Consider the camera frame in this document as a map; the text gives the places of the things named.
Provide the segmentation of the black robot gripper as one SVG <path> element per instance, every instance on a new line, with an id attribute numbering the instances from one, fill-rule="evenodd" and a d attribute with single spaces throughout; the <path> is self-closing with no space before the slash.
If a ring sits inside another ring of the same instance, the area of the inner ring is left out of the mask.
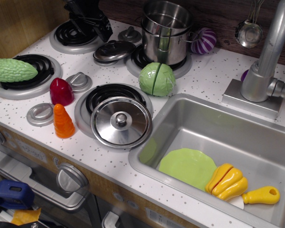
<path id="1" fill-rule="evenodd" d="M 99 9 L 98 0 L 65 0 L 64 8 L 76 29 L 83 35 L 85 31 L 97 33 L 103 42 L 107 42 L 113 34 L 111 24 Z"/>

